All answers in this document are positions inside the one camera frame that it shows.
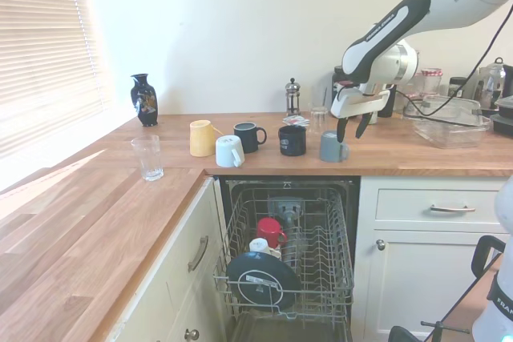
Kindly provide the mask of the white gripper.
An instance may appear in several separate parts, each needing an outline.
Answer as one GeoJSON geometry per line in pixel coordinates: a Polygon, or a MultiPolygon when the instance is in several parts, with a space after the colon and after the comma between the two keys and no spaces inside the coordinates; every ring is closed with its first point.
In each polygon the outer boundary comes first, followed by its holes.
{"type": "Polygon", "coordinates": [[[338,118],[337,141],[342,143],[345,138],[347,118],[362,115],[361,121],[355,132],[355,137],[360,139],[368,127],[371,114],[381,111],[390,97],[390,91],[379,84],[360,84],[355,87],[342,87],[334,97],[330,112],[338,118]]]}

